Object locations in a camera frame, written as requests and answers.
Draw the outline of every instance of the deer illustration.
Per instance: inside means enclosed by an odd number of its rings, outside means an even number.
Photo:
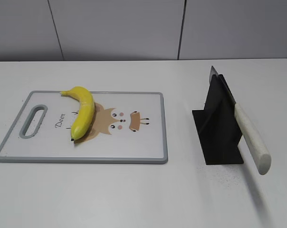
[[[115,108],[104,109],[104,107],[101,104],[95,103],[95,113],[94,113],[91,126],[89,127],[87,133],[81,139],[74,141],[74,143],[81,143],[81,142],[94,139],[95,137],[99,135],[99,133],[111,135],[109,128],[112,128],[112,129],[116,128],[115,123],[117,122],[121,122],[121,123],[125,122],[125,119],[116,119],[117,114],[112,113],[114,109]],[[124,113],[119,113],[118,115],[120,117],[123,117]],[[145,125],[149,124],[149,123],[141,122],[141,120],[149,120],[149,118],[141,119],[140,113],[137,111],[132,112],[130,114],[130,117],[131,117],[131,122],[130,122],[129,129],[132,132],[139,131],[140,124],[145,124]],[[121,130],[122,128],[123,127],[121,125],[117,126],[118,130]]]

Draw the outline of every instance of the kitchen knife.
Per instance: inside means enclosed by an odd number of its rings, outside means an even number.
[[[266,145],[264,144],[252,121],[241,108],[240,104],[236,103],[224,76],[219,75],[215,68],[212,66],[209,76],[209,83],[211,82],[213,76],[216,76],[218,81],[222,84],[224,91],[227,93],[230,102],[234,106],[234,117],[244,135],[245,141],[249,147],[251,156],[256,164],[258,172],[261,175],[266,174],[271,165],[271,156]]]

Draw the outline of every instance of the table surface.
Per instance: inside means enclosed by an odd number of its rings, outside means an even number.
[[[261,133],[272,166],[207,166],[191,110],[211,65]],[[0,143],[32,90],[161,92],[169,161],[0,163],[0,228],[287,228],[287,59],[0,62]]]

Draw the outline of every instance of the black knife holder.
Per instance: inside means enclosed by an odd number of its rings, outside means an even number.
[[[192,114],[207,165],[244,163],[238,149],[242,132],[234,118],[234,103],[216,75],[204,109],[192,110]]]

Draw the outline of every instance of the banana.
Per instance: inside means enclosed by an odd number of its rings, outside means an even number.
[[[68,91],[61,91],[62,96],[70,96],[80,103],[78,117],[71,128],[72,141],[80,139],[87,132],[94,116],[95,104],[92,94],[85,88],[76,86]]]

